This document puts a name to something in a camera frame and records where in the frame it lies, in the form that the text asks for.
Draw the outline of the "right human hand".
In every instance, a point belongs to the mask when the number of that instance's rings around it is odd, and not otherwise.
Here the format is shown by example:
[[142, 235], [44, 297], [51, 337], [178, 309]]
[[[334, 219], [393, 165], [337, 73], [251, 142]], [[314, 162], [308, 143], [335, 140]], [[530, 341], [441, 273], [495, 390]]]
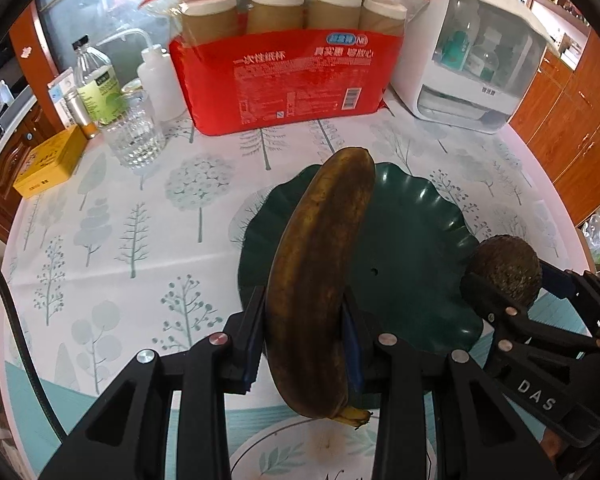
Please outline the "right human hand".
[[540, 442], [541, 448], [562, 477], [571, 472], [571, 453], [574, 447], [555, 431], [546, 427]]

